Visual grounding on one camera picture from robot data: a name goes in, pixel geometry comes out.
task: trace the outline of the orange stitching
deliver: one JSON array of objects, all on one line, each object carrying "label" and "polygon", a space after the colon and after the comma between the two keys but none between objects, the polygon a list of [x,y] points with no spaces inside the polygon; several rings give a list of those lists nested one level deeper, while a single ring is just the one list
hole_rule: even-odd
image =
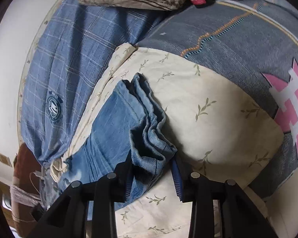
[{"label": "orange stitching", "polygon": [[[255,3],[253,5],[253,9],[256,9],[258,6],[258,3]],[[240,18],[242,17],[246,17],[248,15],[252,14],[251,12],[246,12],[240,16],[236,16],[234,18],[232,18],[228,23],[224,24],[222,27],[218,28],[216,31],[214,31],[212,34],[210,33],[205,33],[204,35],[200,36],[198,38],[198,41],[197,41],[197,45],[195,47],[190,47],[190,48],[187,48],[187,49],[184,49],[181,53],[180,53],[180,56],[183,57],[187,52],[189,51],[193,51],[193,50],[198,50],[199,47],[200,47],[200,42],[203,38],[206,38],[206,37],[209,37],[209,36],[216,36],[218,35],[219,33],[221,33],[224,29],[228,28],[230,25],[234,24],[237,20],[239,20]]]}]

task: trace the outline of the jeans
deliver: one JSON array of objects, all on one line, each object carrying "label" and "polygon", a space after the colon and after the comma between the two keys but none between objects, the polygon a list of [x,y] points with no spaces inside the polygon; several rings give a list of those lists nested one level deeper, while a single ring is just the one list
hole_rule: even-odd
[{"label": "jeans", "polygon": [[[161,133],[165,119],[143,75],[137,73],[131,83],[121,80],[94,120],[85,144],[67,159],[68,171],[61,176],[59,188],[63,191],[74,180],[98,180],[125,161],[131,150],[131,193],[126,203],[116,203],[115,209],[133,202],[153,185],[177,151]],[[88,220],[91,217],[92,203]]]}]

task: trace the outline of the cream floral sheet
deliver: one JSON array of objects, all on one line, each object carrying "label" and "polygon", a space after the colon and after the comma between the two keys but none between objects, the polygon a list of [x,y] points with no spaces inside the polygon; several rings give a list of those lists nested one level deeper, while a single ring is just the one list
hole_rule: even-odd
[{"label": "cream floral sheet", "polygon": [[[166,112],[164,135],[184,152],[194,169],[211,180],[236,180],[267,217],[264,202],[247,185],[281,145],[280,127],[249,95],[214,71],[165,51],[136,49],[130,44],[121,45],[113,54],[70,148],[51,166],[53,178],[58,180],[67,170],[63,161],[83,145],[117,82],[131,80],[137,72],[146,77],[155,100]],[[144,196],[116,211],[118,236],[187,237],[190,217],[191,203],[179,201],[171,171],[166,169]],[[218,222],[215,214],[217,235]]]}]

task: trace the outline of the wooden floor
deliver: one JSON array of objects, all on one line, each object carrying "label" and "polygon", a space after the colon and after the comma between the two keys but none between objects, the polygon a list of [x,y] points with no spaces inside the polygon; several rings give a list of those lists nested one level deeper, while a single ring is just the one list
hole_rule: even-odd
[{"label": "wooden floor", "polygon": [[8,225],[11,227],[15,227],[14,226],[14,221],[12,219],[12,213],[10,210],[5,209],[2,206],[2,194],[7,195],[8,197],[10,197],[10,187],[2,182],[0,182],[0,205],[3,211],[3,214],[8,222]]}]

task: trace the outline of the yellow stripe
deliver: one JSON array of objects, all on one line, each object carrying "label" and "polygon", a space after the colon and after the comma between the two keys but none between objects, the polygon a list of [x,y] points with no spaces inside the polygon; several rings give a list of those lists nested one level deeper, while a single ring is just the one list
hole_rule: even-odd
[{"label": "yellow stripe", "polygon": [[270,23],[271,25],[275,26],[276,28],[278,28],[280,31],[282,31],[284,34],[286,34],[298,46],[298,41],[294,38],[294,35],[293,34],[288,33],[286,30],[284,30],[283,28],[281,28],[279,25],[277,25],[276,23],[274,23],[270,19],[267,19],[266,17],[258,14],[257,12],[254,12],[254,11],[251,11],[251,10],[246,9],[244,7],[241,7],[241,6],[238,6],[238,5],[234,5],[234,4],[230,4],[230,3],[225,3],[225,2],[221,2],[221,1],[219,1],[217,3],[218,4],[221,4],[221,5],[233,7],[233,8],[236,8],[236,9],[240,9],[240,10],[243,10],[243,11],[246,11],[246,12],[249,12],[249,13],[252,13],[253,15],[261,18],[262,20],[264,20],[264,21]]}]

